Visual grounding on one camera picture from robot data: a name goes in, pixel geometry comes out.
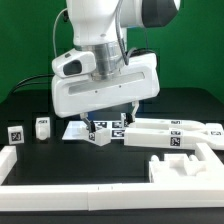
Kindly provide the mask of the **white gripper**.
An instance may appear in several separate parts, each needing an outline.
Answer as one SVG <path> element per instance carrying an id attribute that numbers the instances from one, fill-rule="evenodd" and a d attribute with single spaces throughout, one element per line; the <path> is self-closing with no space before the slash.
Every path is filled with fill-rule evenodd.
<path id="1" fill-rule="evenodd" d="M 154 53 L 131 57 L 128 66 L 106 80 L 94 80 L 92 72 L 52 79 L 52 100 L 55 113 L 61 117 L 79 115 L 94 132 L 94 122 L 88 113 L 103 108 L 132 102 L 129 124 L 135 122 L 139 100 L 153 98 L 160 91 L 156 72 L 157 59 Z"/>

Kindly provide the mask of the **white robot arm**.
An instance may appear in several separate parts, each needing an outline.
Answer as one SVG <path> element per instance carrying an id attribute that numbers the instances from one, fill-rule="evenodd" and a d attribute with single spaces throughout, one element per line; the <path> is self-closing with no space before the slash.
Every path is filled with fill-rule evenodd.
<path id="1" fill-rule="evenodd" d="M 66 0 L 74 47 L 52 61 L 55 113 L 79 115 L 94 132 L 89 112 L 157 96 L 156 55 L 127 51 L 122 30 L 163 27 L 180 1 Z"/>

